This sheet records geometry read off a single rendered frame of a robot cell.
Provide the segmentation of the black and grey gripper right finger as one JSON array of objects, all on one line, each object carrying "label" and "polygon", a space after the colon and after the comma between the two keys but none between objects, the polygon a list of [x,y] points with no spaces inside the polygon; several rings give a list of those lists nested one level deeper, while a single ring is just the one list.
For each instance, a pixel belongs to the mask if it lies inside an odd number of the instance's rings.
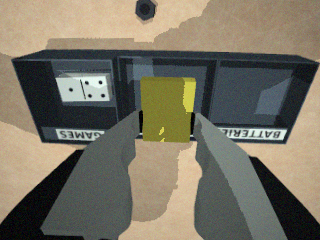
[{"label": "black and grey gripper right finger", "polygon": [[320,240],[320,224],[286,186],[198,111],[191,113],[202,169],[194,227],[204,240]]}]

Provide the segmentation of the dark grey rack of bins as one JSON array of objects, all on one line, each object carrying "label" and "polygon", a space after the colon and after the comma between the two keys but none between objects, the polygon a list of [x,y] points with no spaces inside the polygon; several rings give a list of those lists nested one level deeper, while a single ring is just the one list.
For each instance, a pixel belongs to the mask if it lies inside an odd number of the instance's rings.
[{"label": "dark grey rack of bins", "polygon": [[[71,145],[88,145],[141,110],[142,76],[195,78],[193,111],[232,141],[286,145],[320,65],[287,54],[99,49],[44,49],[11,61],[41,142]],[[62,73],[110,73],[113,97],[63,101]]]}]

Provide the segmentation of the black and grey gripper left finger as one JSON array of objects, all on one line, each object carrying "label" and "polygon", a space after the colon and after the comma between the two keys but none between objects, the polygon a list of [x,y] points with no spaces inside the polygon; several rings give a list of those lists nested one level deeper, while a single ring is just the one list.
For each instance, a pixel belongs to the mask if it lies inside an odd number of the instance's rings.
[{"label": "black and grey gripper left finger", "polygon": [[131,224],[128,166],[142,128],[137,109],[76,149],[5,217],[0,240],[118,240]]}]

